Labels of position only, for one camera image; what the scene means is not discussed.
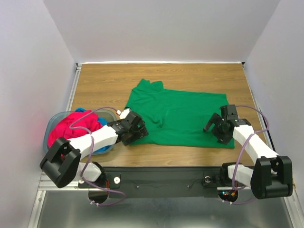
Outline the green t shirt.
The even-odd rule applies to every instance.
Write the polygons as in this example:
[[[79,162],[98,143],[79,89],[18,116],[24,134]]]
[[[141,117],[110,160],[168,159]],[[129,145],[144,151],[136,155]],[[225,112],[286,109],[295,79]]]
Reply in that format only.
[[[157,144],[233,149],[234,142],[220,144],[203,128],[220,107],[228,105],[226,94],[166,89],[162,81],[142,79],[131,90],[127,108],[145,121],[148,135],[133,145]]]

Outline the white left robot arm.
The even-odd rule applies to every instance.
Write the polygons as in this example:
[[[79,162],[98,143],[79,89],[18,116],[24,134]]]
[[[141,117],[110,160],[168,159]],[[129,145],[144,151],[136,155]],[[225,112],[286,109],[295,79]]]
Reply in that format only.
[[[119,113],[118,120],[97,131],[68,140],[63,137],[56,139],[39,166],[58,188],[76,180],[89,181],[95,187],[101,187],[106,177],[102,168],[93,162],[82,163],[81,160],[91,158],[95,150],[120,142],[129,145],[148,134],[143,118],[125,109]]]

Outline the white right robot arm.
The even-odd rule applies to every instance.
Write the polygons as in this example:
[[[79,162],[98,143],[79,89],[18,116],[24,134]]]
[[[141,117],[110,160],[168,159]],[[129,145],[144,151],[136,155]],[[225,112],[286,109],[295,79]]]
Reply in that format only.
[[[281,156],[271,149],[254,130],[251,123],[240,118],[237,106],[225,105],[220,108],[220,114],[214,113],[203,131],[211,131],[218,143],[227,145],[232,140],[241,146],[240,153],[246,152],[254,162],[249,168],[237,160],[234,163],[224,163],[220,169],[219,181],[230,185],[234,191],[240,183],[249,187],[256,199],[289,197],[293,193],[292,161],[288,156]]]

